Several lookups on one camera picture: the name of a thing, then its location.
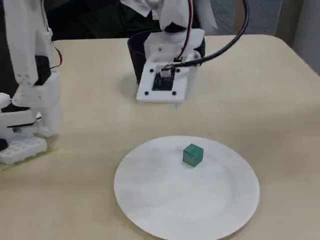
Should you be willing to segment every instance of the floor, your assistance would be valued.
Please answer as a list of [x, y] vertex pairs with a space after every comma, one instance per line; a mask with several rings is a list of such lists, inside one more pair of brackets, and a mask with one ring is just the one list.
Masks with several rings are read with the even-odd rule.
[[[251, 12], [248, 34], [274, 34], [282, 0], [248, 0]], [[236, 0], [211, 0], [221, 34], [232, 34], [236, 15]]]

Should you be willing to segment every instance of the black container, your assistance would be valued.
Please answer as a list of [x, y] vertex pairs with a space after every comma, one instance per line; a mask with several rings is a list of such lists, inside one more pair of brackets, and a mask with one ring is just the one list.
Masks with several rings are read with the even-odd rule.
[[[143, 31], [137, 33], [129, 38], [128, 40], [128, 47], [131, 56], [131, 61], [133, 64], [135, 76], [136, 76], [136, 83], [139, 85], [140, 80], [142, 77], [142, 73], [144, 71], [144, 66], [146, 64], [146, 52], [145, 52], [145, 42], [151, 33], [155, 31]], [[202, 44], [200, 47], [195, 49], [200, 53], [203, 57], [206, 54], [206, 42], [203, 39]]]

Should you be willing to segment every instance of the dark clothing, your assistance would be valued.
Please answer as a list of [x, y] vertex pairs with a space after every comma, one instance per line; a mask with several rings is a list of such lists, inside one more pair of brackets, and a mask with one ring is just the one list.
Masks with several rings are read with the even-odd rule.
[[[53, 40], [129, 38], [132, 35], [155, 30], [159, 21], [140, 15], [120, 0], [71, 0], [47, 11]], [[193, 27], [200, 26], [197, 17]]]

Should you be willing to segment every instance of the wire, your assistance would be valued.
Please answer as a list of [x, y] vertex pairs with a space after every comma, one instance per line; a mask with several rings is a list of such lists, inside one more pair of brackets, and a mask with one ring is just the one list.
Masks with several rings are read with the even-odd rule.
[[64, 63], [64, 59], [63, 59], [63, 56], [62, 56], [62, 53], [60, 52], [60, 50], [54, 45], [54, 43], [52, 43], [52, 44], [53, 44], [53, 47], [55, 48], [55, 50], [58, 52], [59, 58], [60, 58], [60, 63], [58, 65], [50, 68], [50, 69], [55, 69], [55, 68], [60, 67]]
[[[48, 23], [48, 19], [47, 19], [47, 17], [46, 17], [45, 0], [42, 0], [42, 1], [41, 1], [41, 14], [42, 14], [43, 23], [44, 23], [44, 25], [45, 25], [46, 31], [47, 31], [48, 33], [50, 33], [49, 23]], [[55, 44], [53, 43], [53, 41], [51, 40], [50, 42], [51, 42], [52, 46], [55, 48], [55, 50], [58, 52], [59, 58], [60, 58], [60, 63], [59, 63], [58, 65], [53, 66], [53, 67], [50, 67], [50, 69], [55, 69], [55, 68], [60, 67], [60, 66], [63, 64], [64, 59], [63, 59], [62, 53], [61, 53], [60, 50], [55, 46]]]
[[224, 46], [222, 49], [220, 49], [216, 53], [213, 53], [211, 55], [205, 56], [203, 58], [199, 58], [199, 59], [192, 60], [192, 61], [185, 61], [185, 62], [181, 62], [181, 63], [169, 64], [169, 65], [165, 66], [165, 68], [168, 67], [168, 66], [170, 66], [171, 68], [186, 68], [186, 67], [197, 66], [197, 65], [203, 64], [205, 62], [211, 61], [211, 60], [221, 56], [226, 51], [228, 51], [243, 36], [243, 34], [245, 33], [245, 31], [246, 31], [246, 29], [248, 27], [248, 24], [249, 24], [250, 9], [249, 9], [248, 0], [242, 0], [242, 3], [243, 3], [243, 7], [244, 7], [244, 22], [243, 22], [243, 25], [242, 25], [240, 31], [238, 32], [238, 34], [226, 46]]
[[178, 61], [181, 59], [182, 55], [184, 54], [185, 50], [187, 49], [189, 40], [190, 40], [190, 34], [192, 30], [192, 24], [194, 20], [194, 6], [193, 6], [193, 0], [187, 0], [188, 1], [188, 7], [189, 7], [189, 21], [188, 21], [188, 27], [186, 32], [186, 38], [183, 45], [183, 48], [181, 50], [180, 55], [176, 58]]

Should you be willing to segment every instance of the table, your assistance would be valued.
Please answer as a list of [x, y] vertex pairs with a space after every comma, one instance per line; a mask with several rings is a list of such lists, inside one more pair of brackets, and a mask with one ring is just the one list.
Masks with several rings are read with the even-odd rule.
[[[212, 53], [232, 36], [206, 39]], [[138, 104], [125, 39], [57, 43], [65, 120], [51, 151], [0, 171], [4, 240], [154, 240], [121, 212], [116, 168], [171, 135], [219, 141], [254, 168], [261, 201], [227, 240], [319, 240], [320, 77], [281, 40], [247, 35], [199, 71], [181, 108]]]

